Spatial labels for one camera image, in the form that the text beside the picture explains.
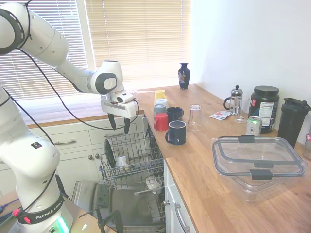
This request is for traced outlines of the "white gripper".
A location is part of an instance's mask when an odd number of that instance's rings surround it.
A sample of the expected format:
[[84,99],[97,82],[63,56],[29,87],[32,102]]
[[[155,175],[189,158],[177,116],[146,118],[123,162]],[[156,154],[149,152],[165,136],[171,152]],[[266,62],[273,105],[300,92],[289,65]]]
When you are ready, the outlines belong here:
[[131,118],[136,115],[136,105],[131,100],[127,103],[111,103],[106,95],[101,96],[102,111],[108,114],[108,119],[112,129],[116,129],[114,115],[124,118],[124,134],[128,134]]

